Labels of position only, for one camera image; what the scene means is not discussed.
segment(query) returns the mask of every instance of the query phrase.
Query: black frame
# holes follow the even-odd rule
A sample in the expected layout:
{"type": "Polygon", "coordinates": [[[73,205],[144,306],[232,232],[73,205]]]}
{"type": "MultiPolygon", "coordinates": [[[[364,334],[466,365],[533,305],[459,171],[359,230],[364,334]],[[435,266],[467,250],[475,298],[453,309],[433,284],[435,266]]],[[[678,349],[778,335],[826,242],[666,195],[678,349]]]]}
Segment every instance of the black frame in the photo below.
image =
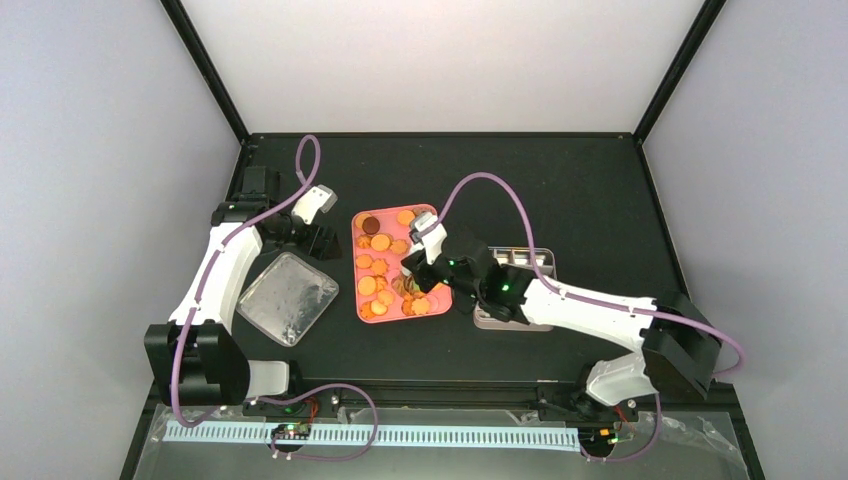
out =
{"type": "MultiPolygon", "coordinates": [[[[244,172],[245,167],[250,163],[253,151],[257,146],[251,144],[250,133],[242,121],[223,81],[218,75],[209,54],[206,52],[206,49],[204,48],[197,31],[192,25],[182,2],[180,0],[161,0],[161,3],[185,43],[186,48],[191,54],[192,59],[218,103],[218,106],[221,108],[224,117],[230,124],[233,134],[242,145],[236,162],[235,173],[227,191],[227,198],[230,198],[240,184],[241,175],[244,172]]],[[[662,114],[663,108],[670,100],[677,84],[683,77],[686,68],[691,63],[698,48],[725,3],[726,0],[704,1],[704,4],[684,38],[683,43],[680,45],[671,65],[666,71],[665,76],[657,87],[657,90],[643,114],[642,119],[632,133],[633,147],[637,152],[644,169],[645,176],[649,180],[651,187],[653,187],[654,183],[651,179],[652,177],[642,145],[648,138],[651,129],[662,114]]],[[[590,136],[592,134],[586,133],[581,135],[590,136]]],[[[656,209],[658,218],[662,222],[662,229],[669,248],[669,253],[674,260],[675,274],[677,276],[678,283],[683,287],[684,293],[688,294],[679,261],[677,260],[677,254],[674,251],[655,188],[652,188],[651,194],[654,201],[654,208],[656,209]]],[[[528,402],[536,398],[536,395],[538,394],[537,389],[539,388],[542,387],[529,388],[523,386],[515,389],[505,389],[503,385],[500,385],[499,388],[492,389],[486,388],[483,385],[442,385],[433,388],[433,386],[422,386],[420,383],[402,385],[397,383],[387,384],[380,382],[368,385],[369,391],[371,391],[376,397],[383,397],[384,399],[387,399],[389,403],[394,400],[402,399],[402,404],[415,403],[422,407],[456,406],[468,408],[472,406],[497,405],[502,408],[511,407],[516,409],[528,408],[530,406],[528,402]]],[[[153,419],[155,408],[158,403],[160,403],[159,393],[155,388],[151,388],[150,394],[148,395],[145,406],[141,412],[141,417],[130,445],[124,468],[121,472],[121,478],[130,479],[135,472],[138,464],[138,457],[144,446],[147,430],[153,419]]],[[[757,458],[756,450],[754,449],[748,425],[745,422],[745,417],[739,406],[739,400],[736,397],[736,392],[732,386],[725,384],[714,385],[711,389],[710,396],[705,403],[685,404],[681,402],[669,402],[668,409],[722,411],[730,414],[740,449],[748,466],[748,474],[750,478],[765,478],[759,459],[757,458]]]]}

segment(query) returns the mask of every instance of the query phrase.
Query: black tabletop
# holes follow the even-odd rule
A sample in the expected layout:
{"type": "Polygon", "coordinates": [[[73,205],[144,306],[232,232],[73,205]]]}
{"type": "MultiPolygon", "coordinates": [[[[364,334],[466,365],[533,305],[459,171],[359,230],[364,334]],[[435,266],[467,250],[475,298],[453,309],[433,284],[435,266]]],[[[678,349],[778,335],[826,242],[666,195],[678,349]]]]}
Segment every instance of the black tabletop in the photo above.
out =
{"type": "MultiPolygon", "coordinates": [[[[317,183],[339,197],[317,220],[335,227],[344,258],[308,262],[340,285],[324,315],[293,348],[280,346],[237,313],[234,336],[248,358],[296,360],[305,377],[333,380],[573,381],[587,363],[624,353],[580,333],[478,329],[470,316],[446,314],[383,324],[356,315],[351,218],[363,210],[429,203],[441,209],[463,176],[488,171],[523,200],[537,246],[552,250],[561,281],[632,296],[682,286],[633,139],[557,135],[319,135],[317,183]]],[[[282,172],[297,188],[299,136],[255,134],[248,165],[282,172]]],[[[312,158],[308,148],[305,159],[312,158]]],[[[305,162],[308,169],[311,161],[305,162]]],[[[466,225],[490,245],[526,246],[518,213],[497,185],[480,180],[459,195],[445,221],[466,225]]],[[[245,285],[276,254],[260,256],[245,285]]]]}

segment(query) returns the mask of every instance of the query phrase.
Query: measuring strip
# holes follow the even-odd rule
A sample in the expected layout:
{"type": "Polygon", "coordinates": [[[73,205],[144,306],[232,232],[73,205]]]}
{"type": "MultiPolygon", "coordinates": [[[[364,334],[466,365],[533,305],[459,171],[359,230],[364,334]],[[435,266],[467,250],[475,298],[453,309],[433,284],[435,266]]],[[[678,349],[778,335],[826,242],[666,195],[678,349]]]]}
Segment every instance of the measuring strip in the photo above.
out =
{"type": "MultiPolygon", "coordinates": [[[[176,420],[165,427],[165,442],[256,443],[268,445],[278,424],[263,422],[210,422],[185,428],[176,420]]],[[[306,438],[277,440],[278,445],[362,446],[372,425],[314,424],[306,438]]],[[[518,448],[580,451],[575,428],[548,427],[455,427],[423,425],[380,425],[374,446],[518,448]]]]}

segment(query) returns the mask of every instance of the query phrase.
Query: orange tray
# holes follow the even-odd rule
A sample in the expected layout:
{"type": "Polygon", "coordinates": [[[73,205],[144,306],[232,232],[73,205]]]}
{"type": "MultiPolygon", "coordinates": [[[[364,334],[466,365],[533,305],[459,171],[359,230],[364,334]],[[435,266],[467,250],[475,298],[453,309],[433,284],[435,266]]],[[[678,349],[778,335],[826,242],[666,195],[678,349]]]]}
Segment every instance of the orange tray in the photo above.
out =
{"type": "MultiPolygon", "coordinates": [[[[356,314],[359,315],[359,318],[365,323],[382,323],[394,320],[405,320],[408,318],[439,315],[447,312],[453,303],[451,300],[450,288],[445,286],[437,287],[431,290],[428,294],[422,294],[420,292],[416,293],[415,295],[418,298],[411,299],[410,297],[412,294],[404,297],[401,295],[402,292],[399,292],[395,289],[395,286],[393,286],[395,279],[402,275],[400,261],[409,254],[409,247],[412,243],[409,240],[409,226],[403,225],[398,221],[398,214],[404,210],[413,211],[419,209],[426,209],[436,213],[436,209],[431,205],[419,204],[384,208],[382,210],[367,210],[359,212],[353,217],[353,220],[351,220],[350,228],[353,231],[353,268],[355,276],[354,289],[356,290],[356,314]],[[374,217],[380,222],[379,230],[375,234],[366,234],[362,227],[357,226],[357,220],[367,218],[368,216],[374,217]],[[390,247],[388,249],[377,251],[373,248],[374,245],[371,245],[371,241],[379,235],[387,235],[391,240],[389,242],[390,247]],[[405,248],[401,248],[404,245],[400,241],[406,243],[405,248]],[[362,255],[368,255],[371,258],[369,266],[364,266],[368,264],[368,262],[364,258],[360,259],[360,256],[362,255]],[[385,262],[385,267],[383,267],[383,263],[380,262],[380,260],[385,262]],[[371,277],[374,279],[373,284],[370,280],[363,281],[362,279],[364,277],[371,277]],[[361,281],[365,287],[373,285],[374,292],[367,295],[360,292],[361,281]],[[386,293],[381,294],[381,291],[389,292],[391,296],[386,293]],[[413,305],[412,302],[419,299],[425,300],[426,303],[419,301],[413,305]],[[425,306],[427,307],[426,312],[424,312],[423,308],[425,306]],[[385,313],[377,315],[377,312],[381,311],[383,307],[385,307],[385,313]]],[[[383,242],[379,245],[379,247],[385,245],[385,237],[381,237],[378,241],[383,242]]]]}

